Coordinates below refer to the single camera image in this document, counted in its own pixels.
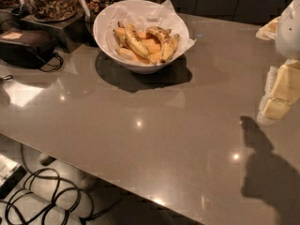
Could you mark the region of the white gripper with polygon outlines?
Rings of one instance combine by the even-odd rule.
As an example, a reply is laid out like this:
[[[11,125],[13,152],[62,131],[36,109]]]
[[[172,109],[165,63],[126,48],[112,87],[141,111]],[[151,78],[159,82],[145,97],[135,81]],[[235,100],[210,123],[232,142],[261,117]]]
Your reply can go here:
[[[300,99],[300,0],[292,0],[280,18],[257,31],[256,38],[275,40],[277,52],[288,59],[280,67],[270,67],[266,76],[257,121],[270,126]]]

